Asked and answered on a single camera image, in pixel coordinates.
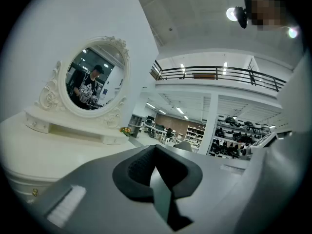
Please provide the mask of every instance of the metal railing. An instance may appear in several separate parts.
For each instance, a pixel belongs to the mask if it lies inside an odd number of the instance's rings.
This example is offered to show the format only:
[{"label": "metal railing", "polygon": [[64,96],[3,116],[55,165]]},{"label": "metal railing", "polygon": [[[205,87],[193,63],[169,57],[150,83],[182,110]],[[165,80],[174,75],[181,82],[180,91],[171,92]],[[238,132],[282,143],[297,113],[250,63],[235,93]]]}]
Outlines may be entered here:
[{"label": "metal railing", "polygon": [[155,61],[150,74],[156,80],[168,79],[210,79],[210,80],[233,80],[251,84],[253,86],[265,87],[279,91],[286,81],[256,72],[250,69],[232,68],[223,66],[193,66],[184,68],[161,69]]}]

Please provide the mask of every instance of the black t-shirt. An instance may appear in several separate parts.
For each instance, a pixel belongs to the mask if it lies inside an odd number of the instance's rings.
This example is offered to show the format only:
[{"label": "black t-shirt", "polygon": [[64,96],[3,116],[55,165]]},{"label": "black t-shirt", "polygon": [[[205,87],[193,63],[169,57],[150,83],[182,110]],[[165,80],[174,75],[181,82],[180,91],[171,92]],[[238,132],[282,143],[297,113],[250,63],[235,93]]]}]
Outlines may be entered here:
[{"label": "black t-shirt", "polygon": [[95,80],[91,80],[89,74],[85,74],[76,79],[74,83],[74,87],[80,89],[85,89],[87,91],[87,97],[91,98],[91,96],[97,95],[98,83]]}]

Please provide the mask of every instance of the cap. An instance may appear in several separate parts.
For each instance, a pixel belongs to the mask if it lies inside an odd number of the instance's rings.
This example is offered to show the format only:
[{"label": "cap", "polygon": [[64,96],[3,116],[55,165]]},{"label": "cap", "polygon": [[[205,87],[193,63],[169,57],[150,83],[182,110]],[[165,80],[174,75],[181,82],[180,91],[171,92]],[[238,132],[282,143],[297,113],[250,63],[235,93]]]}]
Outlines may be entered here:
[{"label": "cap", "polygon": [[101,65],[95,65],[93,70],[98,70],[101,74],[104,74],[104,70],[102,69]]}]

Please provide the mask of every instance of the oval mirror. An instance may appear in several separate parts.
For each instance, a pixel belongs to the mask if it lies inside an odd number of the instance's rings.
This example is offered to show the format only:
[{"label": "oval mirror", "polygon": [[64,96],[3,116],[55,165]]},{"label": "oval mirror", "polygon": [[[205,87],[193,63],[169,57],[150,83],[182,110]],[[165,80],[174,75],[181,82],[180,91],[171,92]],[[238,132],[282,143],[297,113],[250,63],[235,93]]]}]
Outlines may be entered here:
[{"label": "oval mirror", "polygon": [[94,45],[76,55],[66,76],[71,101],[85,110],[99,109],[119,93],[125,76],[125,61],[109,44]]}]

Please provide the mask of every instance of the gray device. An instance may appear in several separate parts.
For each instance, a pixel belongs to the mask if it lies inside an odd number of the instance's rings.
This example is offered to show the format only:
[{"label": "gray device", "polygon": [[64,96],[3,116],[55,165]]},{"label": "gray device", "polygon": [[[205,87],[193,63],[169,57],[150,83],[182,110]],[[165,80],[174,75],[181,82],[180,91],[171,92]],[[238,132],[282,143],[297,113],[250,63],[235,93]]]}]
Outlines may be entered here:
[{"label": "gray device", "polygon": [[[259,233],[300,185],[311,157],[310,136],[294,133],[250,161],[161,145],[131,149],[81,165],[32,207],[57,233]],[[154,166],[171,192],[162,214],[148,184]],[[56,208],[67,209],[63,220],[51,217]]]}]

